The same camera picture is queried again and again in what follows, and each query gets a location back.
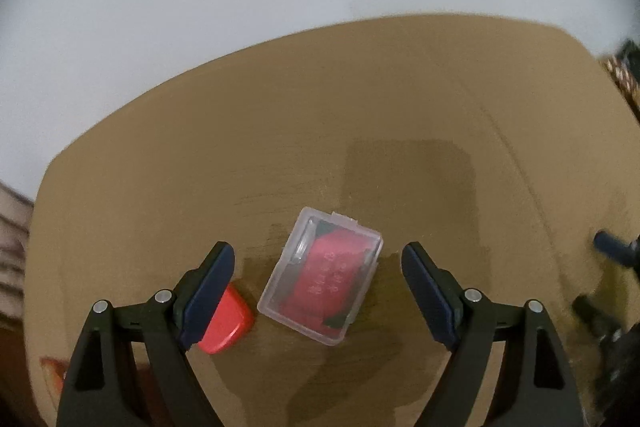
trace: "patterned fabric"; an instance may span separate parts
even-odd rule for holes
[[[626,103],[640,123],[640,48],[633,41],[627,41],[620,51],[600,59],[602,67],[609,73]]]
[[[33,205],[0,185],[0,326],[22,320],[25,251]]]

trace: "clear plastic box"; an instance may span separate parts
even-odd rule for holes
[[[335,346],[355,320],[381,249],[380,234],[356,220],[303,208],[258,311]]]

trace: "navy blue finger pad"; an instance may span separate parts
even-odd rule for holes
[[[456,334],[454,310],[430,273],[438,268],[428,257],[421,257],[411,244],[402,250],[401,267],[402,275],[434,340],[451,350],[459,338]]]
[[[189,349],[191,344],[202,340],[222,294],[234,274],[235,265],[234,249],[231,245],[225,245],[184,307],[184,321],[179,338],[184,349]]]

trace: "brown wooden surface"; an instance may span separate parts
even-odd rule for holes
[[[71,354],[92,302],[172,287],[221,239],[255,308],[303,206],[382,232],[380,267],[337,347],[258,316],[232,349],[191,350],[228,427],[413,425],[447,357],[399,270],[399,250],[416,240],[463,286],[543,301],[584,390],[596,358],[572,299],[600,285],[612,311],[636,316],[637,287],[590,237],[638,233],[638,145],[637,123],[588,52],[532,23],[351,23],[188,71],[47,171],[26,280],[40,410],[52,424],[38,359]]]

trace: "red eraser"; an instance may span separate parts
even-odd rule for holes
[[[253,325],[254,314],[229,284],[198,347],[212,355],[237,342]]]

